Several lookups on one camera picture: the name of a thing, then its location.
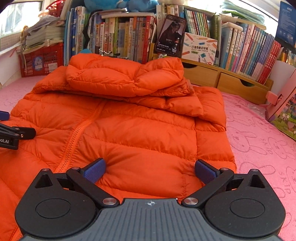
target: phone screen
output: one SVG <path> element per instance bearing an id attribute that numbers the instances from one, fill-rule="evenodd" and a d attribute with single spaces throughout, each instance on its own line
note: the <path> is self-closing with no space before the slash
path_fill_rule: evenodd
<path id="1" fill-rule="evenodd" d="M 170 56 L 181 54 L 181 40 L 185 31 L 186 20 L 174 15 L 167 15 L 155 45 L 155 51 Z"/>

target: jacket zipper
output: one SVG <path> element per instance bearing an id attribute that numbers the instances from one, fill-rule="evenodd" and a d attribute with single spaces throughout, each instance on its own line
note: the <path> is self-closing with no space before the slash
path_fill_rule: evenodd
<path id="1" fill-rule="evenodd" d="M 87 118 L 85 121 L 83 121 L 73 132 L 72 136 L 70 137 L 70 141 L 68 142 L 68 145 L 66 147 L 65 154 L 63 156 L 62 161 L 58 165 L 58 167 L 55 169 L 54 173 L 61 173 L 66 172 L 68 170 L 69 162 L 72 159 L 72 156 L 77 148 L 78 141 L 85 130 L 87 126 L 89 126 L 94 120 L 101 114 L 105 104 L 107 103 L 107 100 L 101 101 L 98 106 L 96 107 L 96 110 L 93 112 L 93 114 Z M 22 238 L 22 233 L 19 228 L 16 229 L 15 233 L 13 234 L 10 241 L 18 241 Z"/>

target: black strap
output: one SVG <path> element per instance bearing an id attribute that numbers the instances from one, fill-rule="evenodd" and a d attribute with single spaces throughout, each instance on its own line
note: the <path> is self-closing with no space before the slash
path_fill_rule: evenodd
<path id="1" fill-rule="evenodd" d="M 91 14 L 89 15 L 89 19 L 88 19 L 88 21 L 87 21 L 87 24 L 85 25 L 85 27 L 84 27 L 84 29 L 83 29 L 83 31 L 82 31 L 82 33 L 83 33 L 83 35 L 84 35 L 84 38 L 85 38 L 83 49 L 87 49 L 87 45 L 89 44 L 89 41 L 90 41 L 90 37 L 89 37 L 89 35 L 88 35 L 89 21 L 90 21 L 91 17 L 92 17 L 94 14 L 96 14 L 96 13 L 98 13 L 98 12 L 100 12 L 100 11 L 102 11 L 102 10 L 95 10 L 95 11 L 92 11 Z"/>

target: pink box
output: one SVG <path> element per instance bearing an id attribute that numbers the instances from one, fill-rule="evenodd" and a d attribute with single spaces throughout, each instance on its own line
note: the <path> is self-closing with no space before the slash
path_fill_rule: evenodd
<path id="1" fill-rule="evenodd" d="M 266 108 L 266 117 L 277 129 L 296 140 L 296 70 L 279 92 L 277 104 Z"/>

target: bed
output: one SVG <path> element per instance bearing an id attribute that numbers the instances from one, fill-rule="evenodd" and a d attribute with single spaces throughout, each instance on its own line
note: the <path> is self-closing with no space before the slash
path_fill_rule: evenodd
<path id="1" fill-rule="evenodd" d="M 0 90 L 0 110 L 10 112 L 43 77 L 22 78 Z M 258 168 L 286 209 L 280 232 L 285 241 L 296 241 L 296 142 L 269 124 L 256 107 L 239 96 L 223 93 L 227 136 L 239 173 Z"/>

